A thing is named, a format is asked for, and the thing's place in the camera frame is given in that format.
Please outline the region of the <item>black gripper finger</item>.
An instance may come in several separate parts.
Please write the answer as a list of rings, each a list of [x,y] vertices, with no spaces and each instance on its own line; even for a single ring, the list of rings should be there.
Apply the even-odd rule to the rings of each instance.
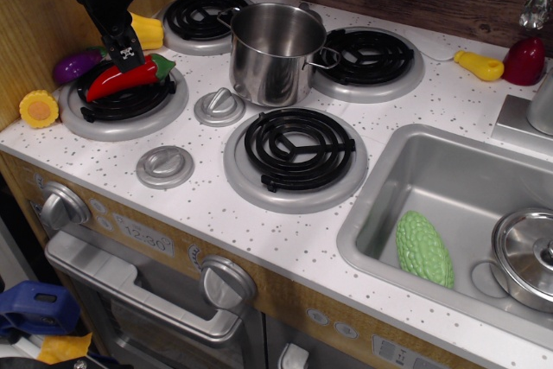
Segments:
[[[142,65],[145,63],[142,46],[136,36],[133,36],[130,38],[129,52],[127,54],[127,62],[130,65]]]
[[[121,42],[111,42],[107,46],[111,61],[121,73],[130,70],[130,47]]]

